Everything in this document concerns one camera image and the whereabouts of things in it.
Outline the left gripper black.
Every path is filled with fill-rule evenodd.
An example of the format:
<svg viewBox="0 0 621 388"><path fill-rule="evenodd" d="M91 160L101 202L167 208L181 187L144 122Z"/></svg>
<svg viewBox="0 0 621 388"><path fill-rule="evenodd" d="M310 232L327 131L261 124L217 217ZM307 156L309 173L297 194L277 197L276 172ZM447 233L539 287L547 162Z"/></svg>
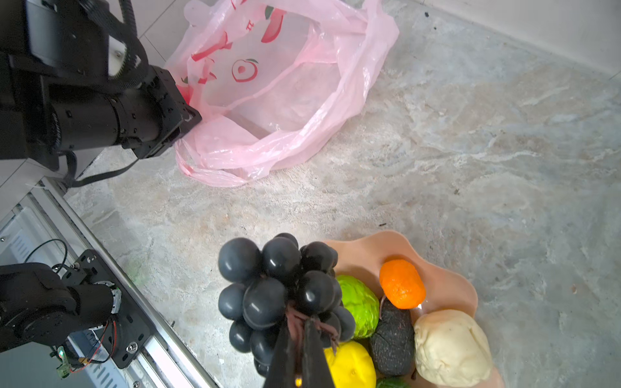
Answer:
<svg viewBox="0 0 621 388"><path fill-rule="evenodd" d="M111 98L117 117L116 144L138 159L160 156L201 121L189 106L171 73L152 66L138 89Z"/></svg>

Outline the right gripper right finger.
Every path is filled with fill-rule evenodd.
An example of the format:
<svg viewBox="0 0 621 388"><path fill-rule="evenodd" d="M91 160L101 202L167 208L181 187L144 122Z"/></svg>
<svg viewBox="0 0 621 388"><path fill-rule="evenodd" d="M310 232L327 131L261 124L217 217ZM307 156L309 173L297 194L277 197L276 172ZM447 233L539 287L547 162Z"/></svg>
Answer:
<svg viewBox="0 0 621 388"><path fill-rule="evenodd" d="M302 333L302 388L335 388L321 344L319 321L309 318Z"/></svg>

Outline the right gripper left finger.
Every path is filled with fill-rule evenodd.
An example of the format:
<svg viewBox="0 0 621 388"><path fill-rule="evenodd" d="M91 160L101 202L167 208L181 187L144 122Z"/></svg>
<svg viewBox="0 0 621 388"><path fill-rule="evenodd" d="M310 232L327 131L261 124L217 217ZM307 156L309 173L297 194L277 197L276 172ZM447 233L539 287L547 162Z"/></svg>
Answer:
<svg viewBox="0 0 621 388"><path fill-rule="evenodd" d="M289 324L284 323L278 335L263 388L295 388L296 363L296 343L291 336Z"/></svg>

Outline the yellow fake lemon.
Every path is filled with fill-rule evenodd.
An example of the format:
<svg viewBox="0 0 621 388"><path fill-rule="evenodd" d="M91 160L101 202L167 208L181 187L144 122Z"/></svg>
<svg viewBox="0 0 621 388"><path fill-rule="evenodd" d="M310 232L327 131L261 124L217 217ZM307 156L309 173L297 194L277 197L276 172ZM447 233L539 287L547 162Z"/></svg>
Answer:
<svg viewBox="0 0 621 388"><path fill-rule="evenodd" d="M349 341L339 343L336 350L328 344L323 351L335 387L375 387L375 365L364 346ZM301 370L295 383L302 387Z"/></svg>

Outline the smooth green fake fruit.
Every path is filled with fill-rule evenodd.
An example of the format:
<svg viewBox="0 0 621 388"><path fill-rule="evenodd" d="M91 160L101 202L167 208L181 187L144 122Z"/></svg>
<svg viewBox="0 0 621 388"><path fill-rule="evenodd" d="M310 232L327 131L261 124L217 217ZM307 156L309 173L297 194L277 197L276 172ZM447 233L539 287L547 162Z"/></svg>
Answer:
<svg viewBox="0 0 621 388"><path fill-rule="evenodd" d="M382 378L377 381L376 388L409 388L409 384L401 377Z"/></svg>

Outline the dark fake avocado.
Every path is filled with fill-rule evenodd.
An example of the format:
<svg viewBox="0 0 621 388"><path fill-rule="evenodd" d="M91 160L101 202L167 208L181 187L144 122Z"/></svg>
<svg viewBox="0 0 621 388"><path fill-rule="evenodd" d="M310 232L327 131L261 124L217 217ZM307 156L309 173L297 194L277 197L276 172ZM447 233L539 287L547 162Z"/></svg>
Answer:
<svg viewBox="0 0 621 388"><path fill-rule="evenodd" d="M370 355L376 370L386 377L404 376L412 367L414 353L411 313L384 299L377 328L370 337Z"/></svg>

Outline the bumpy light green fruit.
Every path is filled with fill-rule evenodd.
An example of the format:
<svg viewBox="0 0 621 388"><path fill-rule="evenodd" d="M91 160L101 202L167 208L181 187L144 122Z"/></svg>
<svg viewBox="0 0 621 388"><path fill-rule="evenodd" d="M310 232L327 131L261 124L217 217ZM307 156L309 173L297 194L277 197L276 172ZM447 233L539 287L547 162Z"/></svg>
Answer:
<svg viewBox="0 0 621 388"><path fill-rule="evenodd" d="M379 300L376 295L359 279L353 276L336 277L342 291L344 308L355 320L354 339L370 338L379 322Z"/></svg>

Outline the dark fake grapes bunch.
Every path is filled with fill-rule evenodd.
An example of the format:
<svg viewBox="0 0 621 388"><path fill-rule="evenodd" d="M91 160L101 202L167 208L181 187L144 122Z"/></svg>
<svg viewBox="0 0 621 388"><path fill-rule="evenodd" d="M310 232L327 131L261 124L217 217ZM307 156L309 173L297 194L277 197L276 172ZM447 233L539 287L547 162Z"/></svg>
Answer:
<svg viewBox="0 0 621 388"><path fill-rule="evenodd" d="M309 318L319 321L322 347L354 337L354 317L342 302L333 269L337 251L324 242L299 246L281 233L258 247L247 238L226 242L218 252L218 270L229 281L219 294L218 310L231 320L232 347L254 358L257 373L267 378L284 323L296 343L296 377L300 372L302 333Z"/></svg>

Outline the orange fake fruit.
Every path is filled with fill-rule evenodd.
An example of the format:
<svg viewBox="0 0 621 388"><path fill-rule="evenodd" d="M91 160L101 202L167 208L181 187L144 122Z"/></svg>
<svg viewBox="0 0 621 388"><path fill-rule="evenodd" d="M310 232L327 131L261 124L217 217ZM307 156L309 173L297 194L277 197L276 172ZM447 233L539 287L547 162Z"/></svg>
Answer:
<svg viewBox="0 0 621 388"><path fill-rule="evenodd" d="M411 310L426 299L425 285L417 268L409 261L390 256L379 272L385 297L400 310Z"/></svg>

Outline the pink scalloped plate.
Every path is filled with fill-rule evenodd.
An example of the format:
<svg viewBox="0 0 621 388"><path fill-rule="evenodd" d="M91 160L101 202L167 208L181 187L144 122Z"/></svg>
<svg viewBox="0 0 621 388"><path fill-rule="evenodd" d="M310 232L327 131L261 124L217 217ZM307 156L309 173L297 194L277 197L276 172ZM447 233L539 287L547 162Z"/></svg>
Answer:
<svg viewBox="0 0 621 388"><path fill-rule="evenodd" d="M425 285L425 301L418 307L408 310L411 313L413 327L423 315L440 310L460 310L472 318L475 316L478 297L472 284L457 273L423 260L402 234L383 231L350 242L328 241L328 246L338 253L336 276L353 276L362 281L379 300L379 316L381 304L386 299L379 282L379 272L390 256L397 256L411 262L417 268ZM352 338L346 342L349 341L361 344L370 354L370 338ZM416 371L415 354L416 348L409 373L398 377L404 379L410 387L449 387L439 386L423 379ZM377 376L375 387L378 380L393 378L382 375L376 368L375 372ZM501 375L493 367L489 379L473 387L502 387L503 385Z"/></svg>

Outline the pink plastic bag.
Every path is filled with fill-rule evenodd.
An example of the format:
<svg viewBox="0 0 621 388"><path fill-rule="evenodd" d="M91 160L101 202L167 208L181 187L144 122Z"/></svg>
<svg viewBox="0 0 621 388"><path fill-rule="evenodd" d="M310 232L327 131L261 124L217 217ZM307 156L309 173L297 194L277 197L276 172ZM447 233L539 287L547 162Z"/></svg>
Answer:
<svg viewBox="0 0 621 388"><path fill-rule="evenodd" d="M175 144L188 177L238 187L305 163L350 118L399 36L379 1L191 1L166 65L200 123Z"/></svg>

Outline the beige fake potato fruit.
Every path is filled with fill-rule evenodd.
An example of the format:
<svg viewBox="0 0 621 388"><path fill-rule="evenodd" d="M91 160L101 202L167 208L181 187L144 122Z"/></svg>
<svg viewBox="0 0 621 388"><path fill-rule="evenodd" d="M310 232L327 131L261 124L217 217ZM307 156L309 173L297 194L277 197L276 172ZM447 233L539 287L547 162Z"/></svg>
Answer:
<svg viewBox="0 0 621 388"><path fill-rule="evenodd" d="M414 324L415 364L426 381L449 387L473 387L489 379L493 358L488 338L470 315L440 310Z"/></svg>

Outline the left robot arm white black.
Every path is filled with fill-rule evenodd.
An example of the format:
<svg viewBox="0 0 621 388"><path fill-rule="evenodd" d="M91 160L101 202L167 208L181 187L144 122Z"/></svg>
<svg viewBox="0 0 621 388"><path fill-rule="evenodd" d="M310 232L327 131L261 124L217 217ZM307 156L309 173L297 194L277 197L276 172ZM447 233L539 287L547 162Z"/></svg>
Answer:
<svg viewBox="0 0 621 388"><path fill-rule="evenodd" d="M79 150L120 146L137 160L161 155L201 122L171 74L149 63L131 2L114 16L105 1L1 4L1 157L50 170L67 161L80 188ZM65 286L55 268L30 261L1 269L1 349L58 346L111 323L121 295L102 285Z"/></svg>

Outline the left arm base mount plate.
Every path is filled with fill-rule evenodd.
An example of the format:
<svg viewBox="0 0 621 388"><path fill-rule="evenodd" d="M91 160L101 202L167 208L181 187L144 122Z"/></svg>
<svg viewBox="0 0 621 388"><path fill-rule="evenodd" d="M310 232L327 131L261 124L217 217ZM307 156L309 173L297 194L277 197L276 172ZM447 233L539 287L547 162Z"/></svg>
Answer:
<svg viewBox="0 0 621 388"><path fill-rule="evenodd" d="M78 267L65 272L62 282L82 294L79 310L95 319L86 329L69 336L77 360L93 364L113 361L124 370L144 349L155 327L131 295L131 289L99 252L87 249L75 263Z"/></svg>

